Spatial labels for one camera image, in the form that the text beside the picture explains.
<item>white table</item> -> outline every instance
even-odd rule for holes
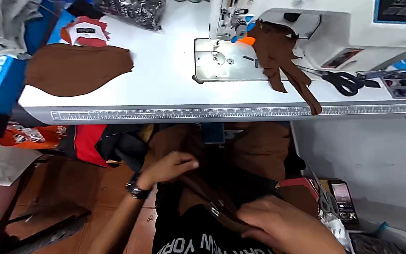
[[[19,103],[37,119],[48,124],[157,123],[275,121],[310,119],[312,116],[259,118],[180,118],[180,119],[106,119],[54,121],[56,110],[180,109],[231,107],[307,106],[294,87],[284,81],[287,94],[274,91],[267,81],[223,81],[198,84],[195,74],[194,39],[208,37],[209,3],[167,1],[159,32],[144,30],[104,16],[110,32],[109,45],[130,49],[134,68],[99,89],[75,97],[56,97],[27,85]],[[314,80],[310,90],[323,106],[405,104],[393,99],[383,87],[360,89],[357,95],[341,95],[332,84]],[[405,114],[330,115],[317,118],[406,117]]]

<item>floor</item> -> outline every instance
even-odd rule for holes
[[[152,156],[147,155],[144,167],[152,162]],[[92,210],[92,215],[81,231],[35,253],[85,254],[126,195],[125,184],[131,175],[131,169],[125,164],[103,169],[67,158],[51,159],[35,170],[18,199],[12,218],[25,213],[36,215],[27,222],[8,225],[6,231],[23,239],[77,214],[84,207]],[[151,253],[157,217],[155,198],[154,190],[144,203],[124,254]]]

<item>plastic bag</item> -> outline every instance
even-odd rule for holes
[[[120,17],[130,24],[160,30],[166,0],[97,0],[94,6],[101,12]]]

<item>white sewing machine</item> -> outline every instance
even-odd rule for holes
[[[254,58],[252,47],[230,41],[245,37],[257,19],[300,36],[298,65],[355,74],[406,57],[406,0],[211,0],[212,40],[195,40],[196,78],[267,80],[261,67],[241,59]]]

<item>ruler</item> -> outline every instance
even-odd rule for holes
[[[364,115],[406,113],[406,104],[322,106],[320,115]],[[309,116],[309,107],[233,107],[184,109],[120,109],[51,111],[55,121],[107,119],[242,118]]]

